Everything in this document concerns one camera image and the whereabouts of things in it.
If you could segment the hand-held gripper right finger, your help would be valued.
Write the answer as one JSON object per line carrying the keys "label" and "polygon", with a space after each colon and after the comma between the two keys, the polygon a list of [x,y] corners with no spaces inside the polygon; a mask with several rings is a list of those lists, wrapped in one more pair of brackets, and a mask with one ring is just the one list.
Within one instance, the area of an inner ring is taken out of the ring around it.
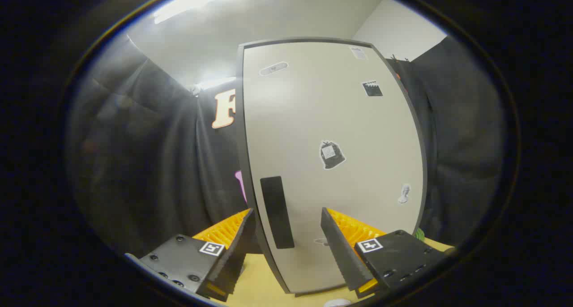
{"label": "hand-held gripper right finger", "polygon": [[358,298],[389,297],[428,280],[455,248],[418,233],[383,232],[333,209],[321,210],[321,229],[342,278]]}

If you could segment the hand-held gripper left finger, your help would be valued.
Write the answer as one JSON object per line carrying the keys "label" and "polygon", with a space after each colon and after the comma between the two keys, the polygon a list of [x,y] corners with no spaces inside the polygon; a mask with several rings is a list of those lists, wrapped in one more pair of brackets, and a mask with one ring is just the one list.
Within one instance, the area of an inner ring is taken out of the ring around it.
{"label": "hand-held gripper left finger", "polygon": [[141,258],[125,258],[179,299],[225,302],[235,291],[255,229],[255,213],[246,209],[197,235],[176,234]]}

